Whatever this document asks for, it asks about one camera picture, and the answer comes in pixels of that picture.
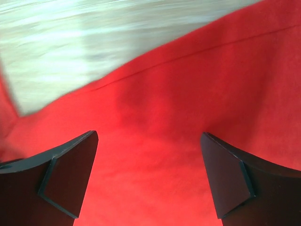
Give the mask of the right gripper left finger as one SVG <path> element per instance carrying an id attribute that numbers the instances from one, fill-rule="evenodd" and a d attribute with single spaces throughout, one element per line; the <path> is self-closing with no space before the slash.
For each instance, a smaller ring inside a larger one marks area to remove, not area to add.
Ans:
<path id="1" fill-rule="evenodd" d="M 97 132 L 88 131 L 32 157 L 1 163 L 1 226 L 72 226 L 97 145 Z"/>

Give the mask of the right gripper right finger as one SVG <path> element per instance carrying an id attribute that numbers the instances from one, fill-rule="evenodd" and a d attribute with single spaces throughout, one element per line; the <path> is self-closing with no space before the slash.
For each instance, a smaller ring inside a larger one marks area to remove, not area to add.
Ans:
<path id="1" fill-rule="evenodd" d="M 201 151 L 214 207 L 224 226 L 299 226 L 301 172 L 203 133 Z"/>

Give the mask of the red t shirt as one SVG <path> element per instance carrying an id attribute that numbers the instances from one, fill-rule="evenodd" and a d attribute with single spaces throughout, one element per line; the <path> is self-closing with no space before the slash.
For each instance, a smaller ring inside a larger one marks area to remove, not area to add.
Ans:
<path id="1" fill-rule="evenodd" d="M 77 226 L 218 226 L 200 137 L 301 167 L 301 3 L 263 0 L 149 51 L 30 116 L 0 83 L 0 156 L 89 130 Z"/>

